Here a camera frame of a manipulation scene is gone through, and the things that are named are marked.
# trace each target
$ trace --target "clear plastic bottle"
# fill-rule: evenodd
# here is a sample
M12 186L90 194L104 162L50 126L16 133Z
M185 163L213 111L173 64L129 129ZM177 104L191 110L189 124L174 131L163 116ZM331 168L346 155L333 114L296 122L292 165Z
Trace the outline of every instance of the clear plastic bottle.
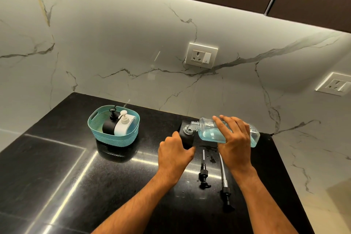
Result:
M216 123L212 119L202 117L199 119L199 121L192 121L191 124L188 125L188 130L197 131L199 133L200 138L204 141L225 143L225 138L223 134L219 131ZM256 146L259 138L260 133L253 125L250 124L251 147Z

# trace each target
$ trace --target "white soap dispenser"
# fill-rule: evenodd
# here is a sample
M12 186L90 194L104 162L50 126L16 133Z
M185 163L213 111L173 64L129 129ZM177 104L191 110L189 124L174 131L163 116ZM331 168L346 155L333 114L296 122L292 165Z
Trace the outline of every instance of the white soap dispenser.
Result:
M123 136L127 134L127 130L134 120L135 116L128 115L126 110L120 112L119 121L114 128L114 134L116 136Z

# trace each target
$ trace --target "bottle neck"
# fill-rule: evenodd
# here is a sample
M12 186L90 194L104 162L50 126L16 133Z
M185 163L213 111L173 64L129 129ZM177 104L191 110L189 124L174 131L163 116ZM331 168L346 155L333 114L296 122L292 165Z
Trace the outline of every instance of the bottle neck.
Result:
M201 124L199 121L192 121L190 123L189 129L194 130L194 131L199 131L201 127Z

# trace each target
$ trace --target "hand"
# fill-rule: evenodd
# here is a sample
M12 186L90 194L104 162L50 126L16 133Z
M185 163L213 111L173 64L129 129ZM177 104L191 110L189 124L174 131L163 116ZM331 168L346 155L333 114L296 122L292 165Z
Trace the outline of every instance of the hand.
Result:
M213 116L226 141L226 143L218 143L218 151L233 177L238 181L254 169L250 160L250 126L237 117L220 115L220 118L228 124L232 132L221 119Z
M185 168L193 160L195 147L183 148L182 140L177 131L167 137L158 148L158 171L173 187L176 185Z

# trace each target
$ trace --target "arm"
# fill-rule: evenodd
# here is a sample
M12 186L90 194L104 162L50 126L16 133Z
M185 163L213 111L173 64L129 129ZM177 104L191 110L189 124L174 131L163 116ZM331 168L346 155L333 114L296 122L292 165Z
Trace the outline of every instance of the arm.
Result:
M178 182L194 158L195 147L185 150L179 133L174 132L160 143L158 170L133 198L108 217L92 234L143 233L161 198Z
M282 210L273 200L251 165L250 127L236 117L220 116L232 132L213 117L226 143L218 144L223 161L238 183L248 206L248 213L255 234L298 234Z

